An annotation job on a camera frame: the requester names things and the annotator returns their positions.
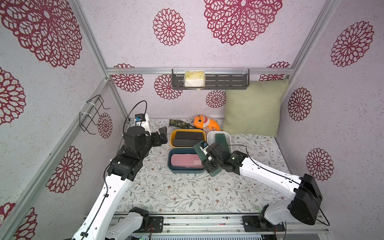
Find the green pencil case front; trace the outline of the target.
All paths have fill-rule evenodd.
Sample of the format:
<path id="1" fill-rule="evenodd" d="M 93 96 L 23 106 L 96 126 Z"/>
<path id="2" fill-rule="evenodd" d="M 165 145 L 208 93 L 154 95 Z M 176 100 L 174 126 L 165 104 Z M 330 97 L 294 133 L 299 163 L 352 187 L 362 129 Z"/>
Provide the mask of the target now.
<path id="1" fill-rule="evenodd" d="M 201 142 L 199 142 L 198 144 L 196 144 L 196 145 L 194 145 L 194 150 L 195 150 L 195 152 L 196 152 L 196 154 L 199 156 L 199 158 L 201 159 L 201 162 L 202 162 L 202 165 L 203 165 L 203 167 L 204 167 L 204 161 L 206 160 L 206 159 L 208 159 L 208 160 L 211 160 L 211 161 L 213 161 L 213 162 L 215 162 L 214 160 L 213 160 L 213 158 L 212 157 L 210 157 L 208 154 L 207 155 L 204 155 L 204 153 L 201 151 L 201 149 L 200 149 L 200 143 L 202 143 L 203 141 L 201 141 Z M 209 174 L 211 177 L 214 177 L 214 176 L 216 176 L 218 173 L 220 173 L 221 172 L 221 169 L 217 166 L 217 170 L 216 170 L 216 172 L 214 173 L 214 174 Z"/>

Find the green pencil case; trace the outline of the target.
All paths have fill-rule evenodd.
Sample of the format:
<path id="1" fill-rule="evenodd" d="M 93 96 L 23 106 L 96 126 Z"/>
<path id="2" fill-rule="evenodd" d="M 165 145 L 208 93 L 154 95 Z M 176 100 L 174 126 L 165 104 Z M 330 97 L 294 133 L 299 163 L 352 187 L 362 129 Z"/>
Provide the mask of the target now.
<path id="1" fill-rule="evenodd" d="M 227 142 L 226 135 L 224 133 L 215 135 L 216 143 L 220 144 L 227 152 L 230 152 L 230 148 Z"/>
<path id="2" fill-rule="evenodd" d="M 212 157 L 210 157 L 208 154 L 207 155 L 204 155 L 204 153 L 201 151 L 201 149 L 200 149 L 200 143 L 202 143 L 203 141 L 201 141 L 201 142 L 199 142 L 198 144 L 196 144 L 196 145 L 194 145 L 194 150 L 195 150 L 195 152 L 196 152 L 196 154 L 199 156 L 199 158 L 201 159 L 201 162 L 202 162 L 202 165 L 203 165 L 203 167 L 204 167 L 204 161 L 206 160 L 206 159 L 208 159 L 208 160 L 211 160 L 211 161 L 213 161 L 213 162 L 215 162 L 214 160 L 213 160 L 213 158 Z M 216 172 L 214 173 L 214 174 L 209 174 L 211 177 L 214 177 L 214 176 L 216 176 L 218 173 L 220 173 L 221 172 L 221 169 L 217 166 L 217 170 L 216 170 Z"/>

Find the pink pencil case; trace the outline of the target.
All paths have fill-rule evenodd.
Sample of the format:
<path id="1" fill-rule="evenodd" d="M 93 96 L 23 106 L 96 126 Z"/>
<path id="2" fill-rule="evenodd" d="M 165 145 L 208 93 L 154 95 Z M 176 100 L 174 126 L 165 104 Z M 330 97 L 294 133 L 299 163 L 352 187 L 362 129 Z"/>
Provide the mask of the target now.
<path id="1" fill-rule="evenodd" d="M 171 156 L 171 166 L 185 169 L 203 169 L 201 159 L 197 154 L 174 154 Z"/>

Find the black pencil case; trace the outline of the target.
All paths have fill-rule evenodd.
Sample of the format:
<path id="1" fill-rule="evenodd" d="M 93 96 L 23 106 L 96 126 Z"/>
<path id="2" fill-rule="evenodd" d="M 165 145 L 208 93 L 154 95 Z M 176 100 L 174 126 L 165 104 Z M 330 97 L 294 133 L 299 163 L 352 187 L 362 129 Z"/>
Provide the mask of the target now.
<path id="1" fill-rule="evenodd" d="M 175 148 L 192 148 L 201 141 L 200 139 L 174 139 L 172 146 Z"/>
<path id="2" fill-rule="evenodd" d="M 175 139 L 184 140 L 204 140 L 205 134 L 203 132 L 188 132 L 188 131 L 177 131 Z"/>

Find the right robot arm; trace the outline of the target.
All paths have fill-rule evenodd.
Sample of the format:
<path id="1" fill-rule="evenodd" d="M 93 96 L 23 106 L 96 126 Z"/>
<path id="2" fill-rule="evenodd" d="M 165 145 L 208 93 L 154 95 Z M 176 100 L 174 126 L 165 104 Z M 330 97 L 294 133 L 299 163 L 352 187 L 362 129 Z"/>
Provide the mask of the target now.
<path id="1" fill-rule="evenodd" d="M 261 224 L 278 225 L 297 220 L 313 226 L 317 222 L 323 196 L 313 176 L 304 174 L 300 177 L 281 172 L 257 162 L 248 152 L 230 153 L 218 143 L 209 145 L 202 141 L 195 146 L 204 154 L 202 165 L 210 175 L 216 170 L 235 173 L 257 180 L 287 197 L 283 202 L 263 207 L 259 214 Z"/>

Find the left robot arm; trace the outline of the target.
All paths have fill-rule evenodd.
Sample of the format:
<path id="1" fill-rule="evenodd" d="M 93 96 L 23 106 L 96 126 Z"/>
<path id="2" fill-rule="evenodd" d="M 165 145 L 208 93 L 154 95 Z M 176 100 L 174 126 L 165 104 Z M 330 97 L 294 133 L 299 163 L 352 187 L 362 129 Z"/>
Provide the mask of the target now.
<path id="1" fill-rule="evenodd" d="M 74 240 L 125 240 L 136 231 L 151 229 L 149 212 L 138 207 L 131 209 L 113 227 L 110 222 L 151 148 L 168 142 L 167 127 L 150 133 L 144 127 L 133 126 L 124 132 L 123 139 L 124 144 L 105 169 L 103 188 L 87 218 L 74 233 Z"/>

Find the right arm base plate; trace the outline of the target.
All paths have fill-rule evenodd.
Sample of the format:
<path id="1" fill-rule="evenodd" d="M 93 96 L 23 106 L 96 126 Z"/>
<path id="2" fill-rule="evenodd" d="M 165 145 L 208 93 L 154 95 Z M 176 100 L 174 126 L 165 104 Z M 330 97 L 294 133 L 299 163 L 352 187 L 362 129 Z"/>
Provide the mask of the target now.
<path id="1" fill-rule="evenodd" d="M 263 215 L 243 215 L 243 226 L 245 232 L 284 232 L 286 230 L 284 224 L 273 225 L 267 221 Z"/>

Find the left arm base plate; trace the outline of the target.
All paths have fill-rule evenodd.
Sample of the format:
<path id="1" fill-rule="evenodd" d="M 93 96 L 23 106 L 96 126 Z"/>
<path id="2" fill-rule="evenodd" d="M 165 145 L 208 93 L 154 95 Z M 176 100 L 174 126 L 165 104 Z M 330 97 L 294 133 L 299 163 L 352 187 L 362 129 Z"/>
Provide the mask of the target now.
<path id="1" fill-rule="evenodd" d="M 144 233 L 162 233 L 164 226 L 164 217 L 144 217 L 142 226 L 136 230 L 135 234 Z"/>

